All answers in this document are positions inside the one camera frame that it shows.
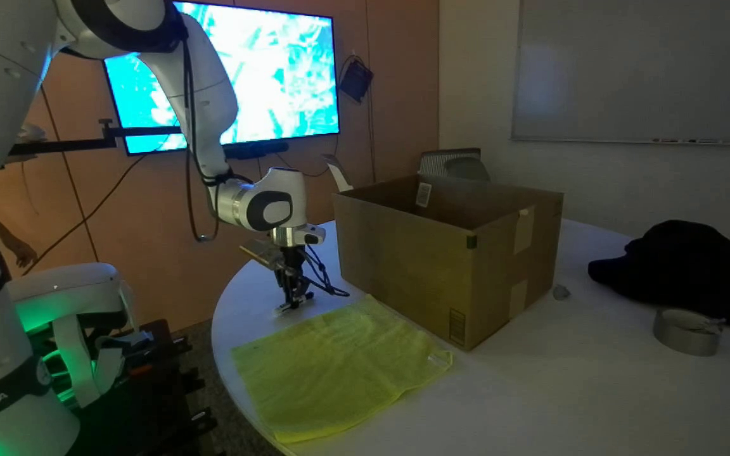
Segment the yellow fabric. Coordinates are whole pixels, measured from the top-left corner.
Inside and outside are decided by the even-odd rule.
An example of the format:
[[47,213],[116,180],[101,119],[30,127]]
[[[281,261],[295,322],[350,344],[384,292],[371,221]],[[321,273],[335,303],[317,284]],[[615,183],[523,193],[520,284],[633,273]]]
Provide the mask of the yellow fabric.
[[234,350],[278,444],[335,436],[447,373],[435,344],[373,295]]

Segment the open cardboard box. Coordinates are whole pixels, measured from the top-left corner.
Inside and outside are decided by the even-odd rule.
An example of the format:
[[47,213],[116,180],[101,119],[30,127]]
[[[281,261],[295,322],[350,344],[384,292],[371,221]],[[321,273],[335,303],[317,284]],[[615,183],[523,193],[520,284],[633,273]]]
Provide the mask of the open cardboard box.
[[461,350],[552,285],[563,194],[402,176],[335,197],[343,275]]

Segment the black cloth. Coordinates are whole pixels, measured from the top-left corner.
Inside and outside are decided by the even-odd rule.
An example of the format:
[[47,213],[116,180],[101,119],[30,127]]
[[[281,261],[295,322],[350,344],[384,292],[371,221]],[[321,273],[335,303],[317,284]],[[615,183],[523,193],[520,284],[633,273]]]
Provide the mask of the black cloth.
[[592,280],[658,306],[682,306],[730,325],[730,238],[709,226],[667,221],[627,244],[623,255],[587,263]]

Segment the whiteboard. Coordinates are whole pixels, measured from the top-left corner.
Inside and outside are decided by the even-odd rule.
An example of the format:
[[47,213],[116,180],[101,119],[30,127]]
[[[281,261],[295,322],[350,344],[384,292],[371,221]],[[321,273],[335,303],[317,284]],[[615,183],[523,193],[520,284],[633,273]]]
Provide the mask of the whiteboard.
[[730,146],[730,0],[520,0],[511,140]]

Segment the screen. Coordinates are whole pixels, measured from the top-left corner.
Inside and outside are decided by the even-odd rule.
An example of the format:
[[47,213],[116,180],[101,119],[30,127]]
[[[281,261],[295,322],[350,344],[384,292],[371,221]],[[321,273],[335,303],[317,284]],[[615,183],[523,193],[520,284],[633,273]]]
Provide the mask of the screen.
[[[178,2],[216,45],[239,95],[221,145],[260,145],[340,131],[335,26],[324,16]],[[178,127],[154,73],[137,55],[104,61],[125,128]],[[130,155],[186,150],[183,133],[126,137]]]

